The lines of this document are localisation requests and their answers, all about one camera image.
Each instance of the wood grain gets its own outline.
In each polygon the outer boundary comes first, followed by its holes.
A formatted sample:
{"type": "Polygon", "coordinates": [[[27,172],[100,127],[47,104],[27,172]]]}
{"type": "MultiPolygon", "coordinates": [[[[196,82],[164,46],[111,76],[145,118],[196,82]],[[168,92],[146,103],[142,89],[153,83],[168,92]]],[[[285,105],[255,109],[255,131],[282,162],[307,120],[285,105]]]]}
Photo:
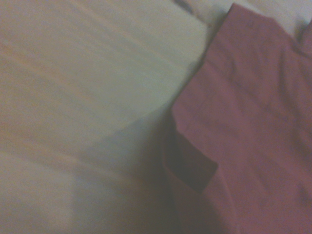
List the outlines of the wood grain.
{"type": "MultiPolygon", "coordinates": [[[[232,4],[188,1],[0,1],[1,233],[179,233],[159,142],[232,4]]],[[[312,16],[237,3],[294,36],[312,16]]]]}

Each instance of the light wood surface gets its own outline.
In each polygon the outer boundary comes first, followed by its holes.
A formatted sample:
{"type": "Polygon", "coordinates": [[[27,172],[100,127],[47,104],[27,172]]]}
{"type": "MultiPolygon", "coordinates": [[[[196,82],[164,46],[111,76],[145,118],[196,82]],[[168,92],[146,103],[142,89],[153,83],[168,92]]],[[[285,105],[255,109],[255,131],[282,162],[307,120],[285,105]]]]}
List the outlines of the light wood surface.
{"type": "MultiPolygon", "coordinates": [[[[230,0],[0,0],[0,233],[178,233],[168,109],[230,0]]],[[[239,0],[297,35],[310,0],[239,0]]]]}

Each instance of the wooden surface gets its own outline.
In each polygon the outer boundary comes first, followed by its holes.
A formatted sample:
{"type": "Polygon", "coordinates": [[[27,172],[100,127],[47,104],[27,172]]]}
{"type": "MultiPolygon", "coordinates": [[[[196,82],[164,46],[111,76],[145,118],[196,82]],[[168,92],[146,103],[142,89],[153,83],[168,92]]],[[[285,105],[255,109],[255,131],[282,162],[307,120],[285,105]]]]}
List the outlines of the wooden surface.
{"type": "MultiPolygon", "coordinates": [[[[0,0],[0,233],[179,232],[159,140],[232,4],[189,1],[0,0]]],[[[312,16],[237,2],[292,35],[312,16]]]]}

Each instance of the red cloth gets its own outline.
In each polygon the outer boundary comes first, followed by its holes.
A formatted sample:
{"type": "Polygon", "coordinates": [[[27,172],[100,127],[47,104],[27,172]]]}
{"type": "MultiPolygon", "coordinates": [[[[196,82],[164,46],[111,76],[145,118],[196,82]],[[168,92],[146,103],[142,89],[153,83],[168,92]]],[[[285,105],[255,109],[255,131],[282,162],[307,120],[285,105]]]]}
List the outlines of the red cloth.
{"type": "Polygon", "coordinates": [[[233,4],[172,115],[186,234],[312,234],[312,25],[299,43],[233,4]]]}

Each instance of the folded fabric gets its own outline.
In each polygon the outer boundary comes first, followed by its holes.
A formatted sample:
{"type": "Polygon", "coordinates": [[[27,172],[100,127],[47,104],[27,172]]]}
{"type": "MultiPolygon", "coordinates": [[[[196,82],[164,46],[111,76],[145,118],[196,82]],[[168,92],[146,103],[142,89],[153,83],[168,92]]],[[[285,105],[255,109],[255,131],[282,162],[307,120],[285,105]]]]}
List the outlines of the folded fabric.
{"type": "Polygon", "coordinates": [[[172,107],[163,164],[186,234],[312,233],[312,25],[233,4],[172,107]]]}

